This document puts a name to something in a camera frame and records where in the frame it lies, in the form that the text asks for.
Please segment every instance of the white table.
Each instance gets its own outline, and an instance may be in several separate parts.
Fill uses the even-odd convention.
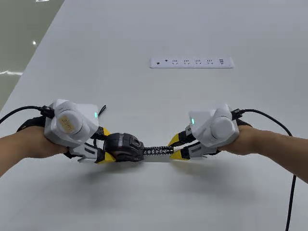
[[[279,0],[67,0],[1,115],[62,98],[107,104],[100,119],[147,146],[165,145],[191,109],[258,108],[307,132],[307,4]],[[235,69],[150,69],[150,57],[233,57]],[[7,120],[13,133],[36,112]],[[257,128],[282,132],[261,116]],[[78,164],[27,159],[0,179],[0,230],[284,230],[292,174],[267,158]],[[292,231],[308,225],[296,185]]]

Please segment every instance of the reflective floor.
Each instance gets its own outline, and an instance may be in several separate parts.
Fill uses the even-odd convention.
[[[0,0],[0,109],[64,0]]]

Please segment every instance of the power cord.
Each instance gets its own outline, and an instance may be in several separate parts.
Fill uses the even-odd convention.
[[[242,117],[242,115],[245,112],[254,112],[254,113],[257,113],[257,114],[260,114],[260,115],[267,117],[268,119],[274,121],[276,124],[278,124],[280,127],[282,127],[286,131],[286,133],[288,133],[289,136],[292,136],[291,132],[289,131],[289,129],[287,129],[287,127],[285,125],[283,125],[281,122],[279,122],[277,119],[271,117],[270,115],[268,115],[268,114],[266,114],[262,111],[256,110],[256,109],[243,109],[243,110],[236,109],[236,110],[231,112],[232,119],[234,120],[234,119],[238,119],[238,118]],[[296,183],[296,175],[293,175],[292,184],[291,184],[291,191],[290,191],[289,207],[288,207],[288,216],[287,216],[287,222],[286,222],[286,225],[285,225],[285,231],[289,231],[289,227],[290,227],[295,183]]]
[[[101,108],[100,112],[98,113],[98,117],[100,117],[100,115],[104,112],[104,110],[105,110],[106,108],[107,108],[106,105],[104,105],[104,106]],[[97,148],[97,138],[94,138],[94,139],[93,139],[93,145],[94,145],[94,147]]]
[[[54,110],[52,108],[50,108],[50,107],[47,107],[47,106],[42,106],[42,107],[25,106],[25,107],[17,108],[15,110],[11,111],[10,113],[6,114],[2,119],[0,119],[0,124],[3,123],[4,120],[9,118],[10,116],[14,115],[15,113],[23,111],[23,110],[27,110],[27,109],[39,110],[41,115],[46,116],[48,118],[53,118],[54,117]]]

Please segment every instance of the power strip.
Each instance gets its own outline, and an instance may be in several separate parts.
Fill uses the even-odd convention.
[[[231,57],[151,58],[150,68],[234,68],[234,63]]]

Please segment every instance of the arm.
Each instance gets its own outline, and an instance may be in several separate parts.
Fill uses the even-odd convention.
[[[29,127],[18,133],[0,138],[0,177],[24,158],[45,158],[67,152],[44,136],[44,128]]]
[[[220,148],[234,154],[266,156],[308,183],[308,140],[239,126],[240,136]]]

